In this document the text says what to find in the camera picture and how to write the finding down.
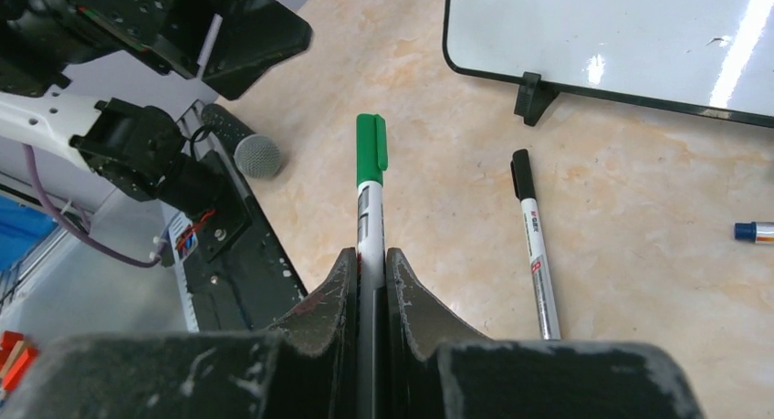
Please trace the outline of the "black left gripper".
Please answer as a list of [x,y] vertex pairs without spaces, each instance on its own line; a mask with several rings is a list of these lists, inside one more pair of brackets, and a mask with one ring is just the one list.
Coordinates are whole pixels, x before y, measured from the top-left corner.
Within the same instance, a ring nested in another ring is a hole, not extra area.
[[215,14],[221,17],[202,82],[228,100],[305,52],[313,30],[277,0],[64,0],[70,27],[109,38],[159,74],[197,76]]

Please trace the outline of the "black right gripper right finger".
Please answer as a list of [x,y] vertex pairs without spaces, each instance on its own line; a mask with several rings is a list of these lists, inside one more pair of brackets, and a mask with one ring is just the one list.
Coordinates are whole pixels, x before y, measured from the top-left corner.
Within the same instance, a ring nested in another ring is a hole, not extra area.
[[397,418],[700,418],[681,367],[641,342],[492,340],[386,255]]

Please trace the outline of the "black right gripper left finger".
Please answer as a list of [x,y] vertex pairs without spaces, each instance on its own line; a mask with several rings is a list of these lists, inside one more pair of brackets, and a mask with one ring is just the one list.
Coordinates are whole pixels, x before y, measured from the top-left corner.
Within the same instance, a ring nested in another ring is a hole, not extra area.
[[54,341],[4,418],[352,418],[357,272],[326,280],[259,331],[85,335]]

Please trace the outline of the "green marker cap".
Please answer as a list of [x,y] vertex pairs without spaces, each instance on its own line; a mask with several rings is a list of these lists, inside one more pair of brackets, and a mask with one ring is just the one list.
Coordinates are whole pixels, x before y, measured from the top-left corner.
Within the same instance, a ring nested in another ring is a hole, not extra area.
[[359,114],[356,118],[356,184],[383,184],[388,169],[385,119],[378,114]]

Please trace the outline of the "white whiteboard black frame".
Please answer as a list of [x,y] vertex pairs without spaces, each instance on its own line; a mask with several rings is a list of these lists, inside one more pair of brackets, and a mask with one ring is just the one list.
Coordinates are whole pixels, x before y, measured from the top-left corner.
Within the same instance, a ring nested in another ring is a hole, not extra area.
[[773,124],[773,0],[445,0],[454,72]]

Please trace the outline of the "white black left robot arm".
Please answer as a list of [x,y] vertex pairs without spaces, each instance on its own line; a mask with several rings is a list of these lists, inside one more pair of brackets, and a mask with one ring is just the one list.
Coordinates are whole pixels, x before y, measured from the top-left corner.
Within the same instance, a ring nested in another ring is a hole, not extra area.
[[1,133],[137,201],[201,215],[225,178],[185,153],[175,119],[152,105],[67,94],[65,69],[125,52],[237,100],[312,37],[277,0],[1,0]]

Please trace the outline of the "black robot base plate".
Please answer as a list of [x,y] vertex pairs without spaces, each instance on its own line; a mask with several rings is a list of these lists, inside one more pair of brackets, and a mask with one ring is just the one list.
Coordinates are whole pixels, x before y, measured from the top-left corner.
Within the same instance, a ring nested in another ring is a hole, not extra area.
[[260,330],[307,295],[286,250],[232,157],[193,106],[199,129],[189,150],[225,183],[214,213],[200,226],[183,228],[176,250],[184,256],[187,290],[199,331]]

